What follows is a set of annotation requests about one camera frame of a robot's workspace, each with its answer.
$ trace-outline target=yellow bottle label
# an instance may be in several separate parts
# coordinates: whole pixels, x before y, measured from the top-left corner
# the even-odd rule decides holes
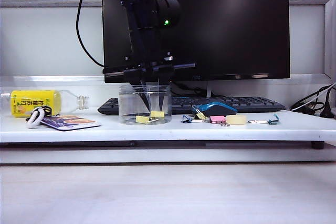
[[[61,109],[61,95],[57,90],[14,90],[10,95],[12,115],[29,117],[31,111],[39,106],[49,106],[56,115]]]

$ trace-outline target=monitor stand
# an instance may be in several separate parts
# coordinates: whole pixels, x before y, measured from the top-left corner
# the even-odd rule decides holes
[[[206,97],[210,98],[211,97],[211,92],[212,92],[212,86],[211,86],[211,82],[207,81],[206,82]]]

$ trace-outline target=masking tape roll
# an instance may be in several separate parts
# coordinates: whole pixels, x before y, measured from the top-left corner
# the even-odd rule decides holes
[[[247,118],[245,115],[227,115],[226,123],[232,125],[246,124]]]

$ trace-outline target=white desk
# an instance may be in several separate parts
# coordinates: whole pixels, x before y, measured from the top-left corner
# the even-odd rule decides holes
[[[336,120],[289,111],[277,113],[280,117],[280,123],[277,125],[246,124],[230,127],[209,123],[183,124],[180,115],[174,115],[172,121],[167,124],[134,126],[120,124],[117,116],[101,115],[95,109],[81,111],[79,114],[100,122],[102,126],[61,132],[41,125],[37,129],[29,130],[25,126],[25,119],[16,119],[11,116],[2,118],[0,135],[2,144],[36,145],[34,148],[19,148],[20,145],[3,146],[1,162],[336,160],[336,152],[331,145],[326,145],[323,150],[314,150],[310,142],[307,142],[336,140]],[[248,113],[246,115],[248,119],[267,120],[272,118],[273,113]]]

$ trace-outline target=plastic bottle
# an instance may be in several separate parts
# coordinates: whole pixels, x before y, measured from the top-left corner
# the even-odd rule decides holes
[[[89,97],[76,96],[68,90],[13,90],[1,97],[9,102],[11,113],[17,118],[29,117],[34,108],[44,105],[51,107],[53,115],[89,108]]]

